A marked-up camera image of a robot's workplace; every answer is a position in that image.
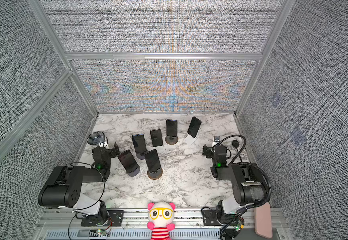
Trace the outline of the purple stand mid left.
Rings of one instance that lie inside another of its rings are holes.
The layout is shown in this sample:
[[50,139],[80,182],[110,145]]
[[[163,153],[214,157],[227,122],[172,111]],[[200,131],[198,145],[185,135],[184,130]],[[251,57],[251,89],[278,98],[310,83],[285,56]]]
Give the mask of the purple stand mid left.
[[147,151],[144,151],[144,152],[140,152],[140,153],[136,153],[136,157],[140,160],[145,160],[146,157],[145,157],[145,154],[147,153]]

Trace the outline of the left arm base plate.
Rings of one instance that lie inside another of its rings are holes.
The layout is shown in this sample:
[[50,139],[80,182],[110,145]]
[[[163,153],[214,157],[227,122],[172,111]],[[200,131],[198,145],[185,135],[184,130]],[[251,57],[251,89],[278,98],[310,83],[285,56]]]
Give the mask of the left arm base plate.
[[124,218],[123,210],[107,210],[107,213],[99,212],[96,215],[88,215],[82,218],[81,227],[120,227]]

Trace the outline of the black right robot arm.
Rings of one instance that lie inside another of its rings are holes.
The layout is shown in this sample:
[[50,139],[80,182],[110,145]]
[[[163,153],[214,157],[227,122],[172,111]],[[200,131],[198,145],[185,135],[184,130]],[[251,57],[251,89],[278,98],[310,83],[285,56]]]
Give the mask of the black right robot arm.
[[239,162],[227,164],[227,147],[203,146],[202,154],[212,160],[212,176],[218,181],[231,182],[232,195],[220,200],[215,207],[201,209],[205,226],[222,226],[236,223],[247,210],[269,202],[271,183],[266,173],[256,164]]

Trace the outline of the blue phone mid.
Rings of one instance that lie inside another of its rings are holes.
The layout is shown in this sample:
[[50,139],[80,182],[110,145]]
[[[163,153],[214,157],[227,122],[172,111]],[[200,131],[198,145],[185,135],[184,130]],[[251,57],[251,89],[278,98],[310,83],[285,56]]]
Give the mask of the blue phone mid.
[[147,151],[144,134],[132,135],[132,141],[136,154],[142,154]]

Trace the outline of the pink phone case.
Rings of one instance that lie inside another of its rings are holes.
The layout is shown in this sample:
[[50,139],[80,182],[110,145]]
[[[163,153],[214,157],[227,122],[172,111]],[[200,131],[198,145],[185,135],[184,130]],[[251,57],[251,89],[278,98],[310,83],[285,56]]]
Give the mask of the pink phone case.
[[260,237],[265,239],[273,237],[271,206],[269,203],[254,209],[254,229]]

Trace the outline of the wooden round phone stand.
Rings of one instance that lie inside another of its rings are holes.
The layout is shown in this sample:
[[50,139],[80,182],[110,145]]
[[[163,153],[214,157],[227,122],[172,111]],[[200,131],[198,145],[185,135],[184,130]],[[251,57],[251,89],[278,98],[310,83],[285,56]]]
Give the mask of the wooden round phone stand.
[[162,177],[163,175],[163,169],[160,168],[156,171],[152,171],[150,172],[149,170],[147,171],[147,174],[148,174],[148,177],[151,179],[151,180],[158,180],[159,178]]

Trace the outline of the white stand back right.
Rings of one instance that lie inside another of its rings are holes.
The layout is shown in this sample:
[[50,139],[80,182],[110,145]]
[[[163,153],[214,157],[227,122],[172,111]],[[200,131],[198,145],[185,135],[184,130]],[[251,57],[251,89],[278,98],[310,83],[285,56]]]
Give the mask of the white stand back right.
[[184,139],[184,142],[185,142],[187,145],[191,146],[192,144],[194,144],[194,142],[195,142],[197,139],[198,139],[198,136],[193,137],[193,136],[191,136],[191,135],[187,135],[187,137]]

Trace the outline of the grey round fan object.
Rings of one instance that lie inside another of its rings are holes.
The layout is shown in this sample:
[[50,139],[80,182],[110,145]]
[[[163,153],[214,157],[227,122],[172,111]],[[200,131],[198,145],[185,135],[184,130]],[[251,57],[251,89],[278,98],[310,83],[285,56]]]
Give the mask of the grey round fan object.
[[87,138],[87,143],[91,146],[101,145],[107,142],[107,138],[103,132],[91,133]]

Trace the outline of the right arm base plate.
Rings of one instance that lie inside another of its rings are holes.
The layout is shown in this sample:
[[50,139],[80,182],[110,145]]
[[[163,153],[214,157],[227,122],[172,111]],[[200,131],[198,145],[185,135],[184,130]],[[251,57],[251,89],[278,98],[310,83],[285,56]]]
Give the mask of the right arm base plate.
[[210,208],[202,208],[200,212],[204,226],[225,226],[228,223],[231,225],[237,224],[238,219],[243,215],[242,213],[229,215],[223,211]]

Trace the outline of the purple phone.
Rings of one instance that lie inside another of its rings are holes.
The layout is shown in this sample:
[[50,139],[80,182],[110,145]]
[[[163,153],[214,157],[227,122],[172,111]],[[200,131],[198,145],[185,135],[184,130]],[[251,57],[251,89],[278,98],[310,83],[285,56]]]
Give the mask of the purple phone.
[[150,130],[153,147],[163,146],[163,136],[161,129]]

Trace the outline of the wooden grey stand back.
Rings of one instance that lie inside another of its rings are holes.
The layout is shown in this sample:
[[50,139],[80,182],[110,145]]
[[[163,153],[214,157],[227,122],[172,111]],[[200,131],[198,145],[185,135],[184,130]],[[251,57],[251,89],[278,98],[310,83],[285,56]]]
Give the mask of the wooden grey stand back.
[[166,136],[165,141],[168,145],[175,145],[178,142],[178,137],[176,136]]

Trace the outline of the black phone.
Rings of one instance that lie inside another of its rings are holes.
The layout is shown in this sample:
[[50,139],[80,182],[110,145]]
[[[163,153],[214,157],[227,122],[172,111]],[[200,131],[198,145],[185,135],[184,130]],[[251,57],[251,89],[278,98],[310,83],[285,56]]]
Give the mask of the black phone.
[[197,137],[202,121],[197,117],[192,117],[187,133],[193,138]]
[[146,164],[150,173],[157,172],[161,169],[161,163],[157,150],[151,150],[145,154]]
[[167,120],[167,136],[177,137],[177,120]]
[[126,172],[131,172],[139,167],[130,150],[125,150],[118,155],[118,159],[125,168]]

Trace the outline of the pink white plush toy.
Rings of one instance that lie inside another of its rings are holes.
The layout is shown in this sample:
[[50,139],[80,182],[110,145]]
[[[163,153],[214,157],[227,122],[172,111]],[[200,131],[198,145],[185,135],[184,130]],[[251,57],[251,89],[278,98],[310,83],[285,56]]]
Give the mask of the pink white plush toy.
[[158,202],[148,204],[147,228],[152,231],[152,240],[170,240],[170,231],[175,229],[174,203]]

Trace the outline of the purple stand front left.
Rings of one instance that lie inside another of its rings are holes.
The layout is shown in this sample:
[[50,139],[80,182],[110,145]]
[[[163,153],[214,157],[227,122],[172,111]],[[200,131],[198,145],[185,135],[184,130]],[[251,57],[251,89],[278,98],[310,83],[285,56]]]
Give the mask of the purple stand front left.
[[136,167],[135,170],[131,171],[131,172],[127,172],[127,175],[130,177],[135,177],[136,175],[138,175],[140,172],[140,167]]

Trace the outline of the aluminium front rail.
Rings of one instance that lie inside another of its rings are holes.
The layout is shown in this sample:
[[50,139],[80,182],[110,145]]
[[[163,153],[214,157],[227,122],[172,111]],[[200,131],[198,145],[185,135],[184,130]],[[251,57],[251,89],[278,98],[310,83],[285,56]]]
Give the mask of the aluminium front rail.
[[210,208],[166,207],[109,209],[108,220],[97,226],[68,210],[45,210],[34,240],[150,240],[159,235],[171,240],[291,240],[290,228],[279,209],[272,209],[265,223],[259,212],[249,210],[233,223],[217,220]]

